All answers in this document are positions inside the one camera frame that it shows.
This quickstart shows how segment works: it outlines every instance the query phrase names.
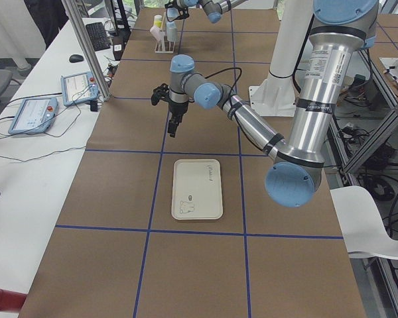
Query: black keyboard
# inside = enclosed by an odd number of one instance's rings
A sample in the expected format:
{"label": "black keyboard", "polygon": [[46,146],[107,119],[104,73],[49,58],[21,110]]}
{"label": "black keyboard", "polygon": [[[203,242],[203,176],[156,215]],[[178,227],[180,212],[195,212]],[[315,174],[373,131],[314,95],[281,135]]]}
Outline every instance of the black keyboard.
{"label": "black keyboard", "polygon": [[95,51],[106,50],[111,47],[103,23],[90,23],[86,25],[86,30]]}

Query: device screen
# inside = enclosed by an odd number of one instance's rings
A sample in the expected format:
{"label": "device screen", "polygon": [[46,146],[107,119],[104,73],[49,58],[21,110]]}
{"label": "device screen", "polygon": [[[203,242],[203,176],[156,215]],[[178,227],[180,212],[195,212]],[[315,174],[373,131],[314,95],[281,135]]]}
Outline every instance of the device screen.
{"label": "device screen", "polygon": [[65,78],[66,100],[77,101],[90,97],[88,78],[85,74]]}
{"label": "device screen", "polygon": [[19,113],[14,129],[28,131],[40,126],[49,102],[49,99],[31,99],[26,101],[23,110]]}

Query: computer mouse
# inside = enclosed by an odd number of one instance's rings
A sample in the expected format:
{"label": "computer mouse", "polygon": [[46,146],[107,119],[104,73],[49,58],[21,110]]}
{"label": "computer mouse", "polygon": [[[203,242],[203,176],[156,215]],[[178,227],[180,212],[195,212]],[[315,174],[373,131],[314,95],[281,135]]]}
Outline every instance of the computer mouse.
{"label": "computer mouse", "polygon": [[69,57],[69,62],[71,63],[77,63],[77,62],[82,62],[84,61],[84,57],[79,54],[73,54]]}

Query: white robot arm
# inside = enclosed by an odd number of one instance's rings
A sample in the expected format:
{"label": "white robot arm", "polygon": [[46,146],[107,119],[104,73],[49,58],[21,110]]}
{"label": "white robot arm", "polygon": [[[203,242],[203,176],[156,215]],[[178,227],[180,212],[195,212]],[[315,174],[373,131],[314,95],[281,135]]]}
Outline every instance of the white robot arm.
{"label": "white robot arm", "polygon": [[205,109],[217,105],[274,160],[265,179],[269,196],[287,207],[301,206],[311,200],[320,185],[324,165],[320,151],[346,69],[353,51],[372,45],[378,7],[377,0],[314,0],[315,19],[309,36],[313,50],[289,140],[270,127],[230,86],[205,79],[186,55],[172,59],[170,85],[154,90],[152,102],[168,102],[171,136],[175,136],[188,110],[189,98]]}

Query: tablet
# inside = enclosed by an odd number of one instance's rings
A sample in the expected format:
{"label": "tablet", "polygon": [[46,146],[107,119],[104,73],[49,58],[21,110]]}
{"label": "tablet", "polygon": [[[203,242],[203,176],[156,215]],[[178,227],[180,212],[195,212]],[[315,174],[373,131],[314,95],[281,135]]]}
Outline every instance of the tablet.
{"label": "tablet", "polygon": [[64,106],[92,101],[99,96],[99,88],[91,72],[62,76],[60,84]]}
{"label": "tablet", "polygon": [[26,98],[22,100],[9,134],[38,134],[50,128],[58,100],[55,97]]}

